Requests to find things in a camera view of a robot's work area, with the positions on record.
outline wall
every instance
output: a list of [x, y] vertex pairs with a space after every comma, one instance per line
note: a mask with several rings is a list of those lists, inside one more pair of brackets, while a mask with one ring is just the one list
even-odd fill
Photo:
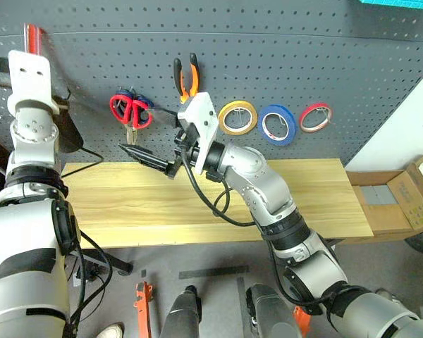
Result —
[[421, 154], [423, 154], [423, 79], [346, 165], [346, 170], [403, 169]]

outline gray pegboard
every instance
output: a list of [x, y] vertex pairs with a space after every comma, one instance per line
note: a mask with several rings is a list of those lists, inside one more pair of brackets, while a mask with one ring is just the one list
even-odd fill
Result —
[[[118, 86], [134, 86], [176, 110], [173, 58], [188, 65], [191, 51], [200, 62], [201, 90], [211, 94], [217, 111], [235, 99], [250, 101], [258, 111], [282, 104], [296, 119], [318, 101], [333, 108], [332, 125], [315, 134], [299, 131], [286, 147], [267, 143], [257, 129], [218, 135], [220, 142], [253, 146], [267, 158], [339, 157], [347, 163], [423, 77], [418, 10], [339, 0], [263, 6], [222, 0], [31, 1], [5, 11], [9, 4], [0, 1], [0, 56], [22, 48], [24, 21], [43, 27], [54, 45], [51, 60], [75, 97], [73, 119], [86, 145], [108, 161], [129, 161], [117, 148], [125, 135], [109, 112], [109, 97]], [[189, 82], [189, 70], [186, 75]], [[0, 142], [7, 147], [8, 94], [0, 89]], [[175, 133], [155, 122], [139, 132], [139, 144], [172, 158]], [[69, 159], [91, 160], [80, 152]]]

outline orange-handled pliers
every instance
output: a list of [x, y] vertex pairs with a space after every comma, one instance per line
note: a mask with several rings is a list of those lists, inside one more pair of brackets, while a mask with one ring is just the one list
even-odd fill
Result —
[[199, 88], [199, 65], [197, 64], [197, 57], [195, 53], [190, 53], [190, 65], [192, 82], [190, 93], [188, 94], [185, 86], [183, 85], [182, 63], [179, 58], [174, 59], [174, 82], [176, 83], [178, 93], [180, 94], [180, 102], [182, 104], [184, 104], [190, 96], [196, 95]]

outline red handle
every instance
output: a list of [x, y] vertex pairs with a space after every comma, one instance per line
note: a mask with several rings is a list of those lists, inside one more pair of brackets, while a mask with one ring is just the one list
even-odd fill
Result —
[[149, 106], [142, 101], [134, 100], [133, 101], [133, 127], [135, 129], [143, 129], [148, 127], [152, 123], [152, 119], [154, 118], [151, 113], [146, 122], [140, 124], [140, 113], [142, 110], [147, 110]]
[[[125, 110], [123, 114], [119, 113], [118, 110], [116, 109], [117, 103], [119, 101], [125, 102]], [[121, 95], [121, 94], [113, 95], [110, 98], [111, 112], [113, 113], [117, 121], [119, 121], [120, 123], [123, 123], [124, 125], [126, 125], [130, 121], [130, 111], [132, 109], [132, 102], [133, 101], [130, 97], [126, 95]]]

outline red-handled scissors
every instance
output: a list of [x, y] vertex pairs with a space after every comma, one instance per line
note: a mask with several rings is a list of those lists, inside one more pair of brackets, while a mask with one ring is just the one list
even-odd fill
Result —
[[134, 129], [143, 129], [152, 123], [153, 116], [149, 111], [147, 119], [141, 118], [141, 113], [148, 108], [149, 106], [145, 102], [134, 100], [128, 95], [116, 94], [110, 98], [110, 109], [117, 121], [127, 125], [132, 119]]

